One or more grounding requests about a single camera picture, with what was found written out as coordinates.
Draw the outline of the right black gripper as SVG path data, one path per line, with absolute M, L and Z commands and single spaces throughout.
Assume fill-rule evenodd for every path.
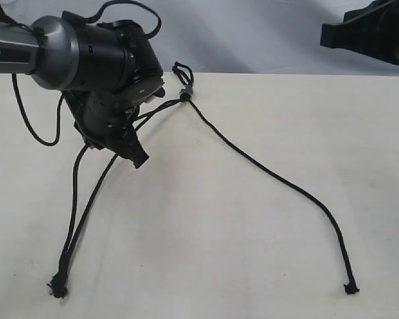
M 322 24 L 320 46 L 399 65 L 399 1 L 371 1 L 347 11 L 344 22 Z

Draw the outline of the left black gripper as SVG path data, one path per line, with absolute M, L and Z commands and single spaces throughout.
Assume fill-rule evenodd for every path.
M 149 159 L 133 126 L 139 104 L 105 91 L 66 90 L 65 101 L 75 128 L 90 146 L 118 150 L 136 169 Z

